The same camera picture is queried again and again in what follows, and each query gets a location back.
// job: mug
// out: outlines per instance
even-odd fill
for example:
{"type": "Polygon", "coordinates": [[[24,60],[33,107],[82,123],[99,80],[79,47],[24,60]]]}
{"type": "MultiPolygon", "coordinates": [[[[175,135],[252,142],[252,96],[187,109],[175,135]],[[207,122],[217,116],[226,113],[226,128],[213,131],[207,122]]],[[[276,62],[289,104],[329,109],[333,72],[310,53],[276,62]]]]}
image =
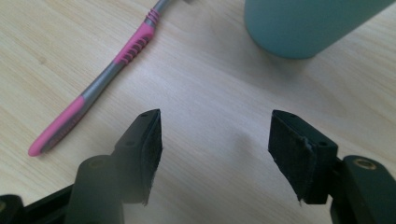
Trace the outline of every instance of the mug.
{"type": "Polygon", "coordinates": [[[246,0],[250,36],[284,58],[310,58],[395,0],[246,0]]]}

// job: screw hole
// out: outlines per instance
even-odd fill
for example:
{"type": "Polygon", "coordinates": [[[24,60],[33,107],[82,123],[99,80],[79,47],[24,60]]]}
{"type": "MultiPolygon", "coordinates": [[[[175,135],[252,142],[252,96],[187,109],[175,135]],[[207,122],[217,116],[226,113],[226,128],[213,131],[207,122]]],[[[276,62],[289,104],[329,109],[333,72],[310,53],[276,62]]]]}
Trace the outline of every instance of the screw hole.
{"type": "Polygon", "coordinates": [[[375,170],[376,169],[376,165],[374,163],[364,160],[364,159],[356,159],[356,160],[354,160],[354,162],[360,168],[363,168],[366,170],[375,170]]]}
{"type": "Polygon", "coordinates": [[[0,201],[0,213],[3,212],[7,207],[7,204],[3,201],[0,201]]]}

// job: toothbrush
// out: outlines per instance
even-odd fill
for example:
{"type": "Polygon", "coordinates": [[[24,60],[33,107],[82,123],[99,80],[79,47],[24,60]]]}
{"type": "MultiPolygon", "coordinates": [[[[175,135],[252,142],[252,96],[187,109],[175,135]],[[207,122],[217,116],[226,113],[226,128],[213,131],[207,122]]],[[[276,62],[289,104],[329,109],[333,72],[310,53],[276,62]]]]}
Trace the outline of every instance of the toothbrush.
{"type": "Polygon", "coordinates": [[[110,81],[130,63],[154,37],[160,13],[170,0],[159,0],[123,49],[93,83],[73,101],[30,146],[29,156],[38,156],[58,144],[81,120],[110,81]]]}

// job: wood grain surface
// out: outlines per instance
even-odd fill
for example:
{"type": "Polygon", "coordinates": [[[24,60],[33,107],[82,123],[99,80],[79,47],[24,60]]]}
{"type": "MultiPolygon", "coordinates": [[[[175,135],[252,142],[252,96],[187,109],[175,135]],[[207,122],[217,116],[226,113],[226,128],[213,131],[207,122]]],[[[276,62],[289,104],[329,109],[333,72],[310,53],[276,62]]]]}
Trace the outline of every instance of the wood grain surface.
{"type": "Polygon", "coordinates": [[[299,204],[267,151],[274,109],[299,115],[396,176],[396,5],[318,56],[258,48],[244,1],[174,1],[145,50],[51,152],[35,138],[108,65],[155,0],[0,1],[0,194],[35,202],[110,154],[137,115],[160,108],[163,157],[148,206],[127,223],[332,223],[299,204]]]}

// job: tabletop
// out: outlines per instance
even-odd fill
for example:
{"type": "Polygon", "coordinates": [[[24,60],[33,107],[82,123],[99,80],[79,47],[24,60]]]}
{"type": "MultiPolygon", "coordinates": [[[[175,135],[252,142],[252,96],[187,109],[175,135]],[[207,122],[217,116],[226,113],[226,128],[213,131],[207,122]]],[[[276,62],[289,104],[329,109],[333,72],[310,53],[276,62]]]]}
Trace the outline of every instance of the tabletop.
{"type": "Polygon", "coordinates": [[[0,194],[33,203],[110,154],[139,114],[160,108],[163,156],[148,205],[127,223],[332,223],[299,203],[268,153],[274,109],[396,176],[396,5],[319,55],[278,58],[244,24],[244,1],[174,1],[156,36],[45,155],[27,150],[100,74],[154,0],[0,2],[0,194]]]}

